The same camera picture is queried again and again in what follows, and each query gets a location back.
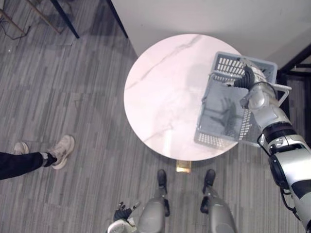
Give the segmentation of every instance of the white sneaker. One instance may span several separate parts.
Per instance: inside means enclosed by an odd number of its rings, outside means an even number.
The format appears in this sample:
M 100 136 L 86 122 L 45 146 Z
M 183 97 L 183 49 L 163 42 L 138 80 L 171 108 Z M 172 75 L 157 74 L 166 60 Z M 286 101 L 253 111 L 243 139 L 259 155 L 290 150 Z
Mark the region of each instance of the white sneaker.
M 74 138 L 70 135 L 65 135 L 62 139 L 48 152 L 57 159 L 52 167 L 56 170 L 62 169 L 67 163 L 67 157 L 74 149 Z
M 20 154 L 28 154 L 29 148 L 26 143 L 24 142 L 17 142 L 14 146 L 13 154 L 20 155 Z

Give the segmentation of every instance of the marble vein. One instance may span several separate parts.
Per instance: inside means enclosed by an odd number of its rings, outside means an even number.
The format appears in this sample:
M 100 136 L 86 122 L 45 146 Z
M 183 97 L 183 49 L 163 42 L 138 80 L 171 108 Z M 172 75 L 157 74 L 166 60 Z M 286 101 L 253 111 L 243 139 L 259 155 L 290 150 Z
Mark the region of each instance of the marble vein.
M 161 134 L 163 134 L 165 131 L 167 131 L 167 130 L 173 130 L 173 129 L 174 129 L 174 127 L 170 124 L 167 128 L 165 128 L 165 129 L 163 129 L 163 130 L 161 130 L 161 131 L 157 131 L 157 132 L 155 132 L 154 134 L 152 134 L 151 136 L 147 137 L 146 139 L 143 140 L 143 142 L 146 143 L 148 140 L 154 138 L 155 136 L 161 135 Z
M 202 38 L 202 35 L 196 35 L 189 43 L 182 44 L 178 47 L 176 47 L 171 53 L 166 55 L 161 61 L 159 61 L 157 64 L 155 64 L 153 67 L 151 67 L 139 80 L 131 84 L 129 87 L 125 88 L 125 90 L 128 90 L 132 88 L 133 86 L 137 85 L 139 82 L 143 81 L 146 77 L 148 77 L 148 74 L 153 71 L 156 67 L 170 59 L 171 57 L 174 57 L 181 53 L 183 50 L 192 47 L 194 44 L 196 44 L 200 39 Z

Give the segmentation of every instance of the shoe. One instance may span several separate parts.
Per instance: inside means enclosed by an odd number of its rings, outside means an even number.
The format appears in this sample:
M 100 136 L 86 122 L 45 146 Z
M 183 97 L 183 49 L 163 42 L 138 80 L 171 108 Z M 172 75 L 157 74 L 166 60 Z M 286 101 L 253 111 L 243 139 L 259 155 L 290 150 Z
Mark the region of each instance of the shoe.
M 165 194 L 167 194 L 167 189 L 166 189 L 166 172 L 165 170 L 161 169 L 159 171 L 157 171 L 157 182 L 159 185 L 159 188 L 162 189 L 164 188 L 165 190 Z
M 74 149 L 75 141 L 73 136 L 65 135 L 62 139 L 48 152 L 57 159 L 52 164 L 52 167 L 56 170 L 62 169 L 67 163 L 67 157 L 72 153 Z
M 204 178 L 204 187 L 203 187 L 203 194 L 205 194 L 206 187 L 213 186 L 214 180 L 215 180 L 216 172 L 213 169 L 209 169 L 206 172 L 205 178 Z
M 24 142 L 17 142 L 14 146 L 13 154 L 20 155 L 20 154 L 28 154 L 29 148 L 26 143 Z

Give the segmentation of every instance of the chair leg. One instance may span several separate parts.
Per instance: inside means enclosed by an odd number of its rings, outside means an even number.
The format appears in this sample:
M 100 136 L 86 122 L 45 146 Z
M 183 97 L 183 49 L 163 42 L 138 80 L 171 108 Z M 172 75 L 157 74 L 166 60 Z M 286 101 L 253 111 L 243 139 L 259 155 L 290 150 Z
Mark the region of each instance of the chair leg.
M 56 31 L 58 34 L 60 34 L 60 32 L 58 31 L 58 29 L 56 27 L 54 27 L 51 22 L 49 22 L 49 20 L 36 8 L 36 6 L 30 1 L 30 0 L 26 0 L 26 2 L 28 2 L 30 4 L 30 6 L 33 8 L 33 10 L 48 24 L 50 25 L 54 31 Z
M 26 33 L 16 24 L 14 23 L 11 18 L 3 11 L 0 10 L 0 15 L 3 15 L 3 17 L 10 23 L 12 24 L 18 31 L 20 31 L 23 35 L 26 35 Z

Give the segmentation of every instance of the basket handle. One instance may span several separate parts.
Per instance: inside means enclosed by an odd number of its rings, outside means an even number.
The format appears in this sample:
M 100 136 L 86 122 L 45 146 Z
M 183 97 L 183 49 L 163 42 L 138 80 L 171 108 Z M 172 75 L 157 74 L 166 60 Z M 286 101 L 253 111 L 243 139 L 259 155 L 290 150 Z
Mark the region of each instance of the basket handle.
M 290 86 L 284 86 L 284 85 L 280 85 L 280 84 L 277 84 L 277 83 L 272 84 L 272 86 L 274 87 L 274 89 L 276 91 L 284 92 L 283 96 L 278 101 L 278 106 L 281 106 L 281 104 L 284 102 L 284 100 L 288 97 L 288 95 L 289 95 L 290 91 L 292 90 L 292 88 Z

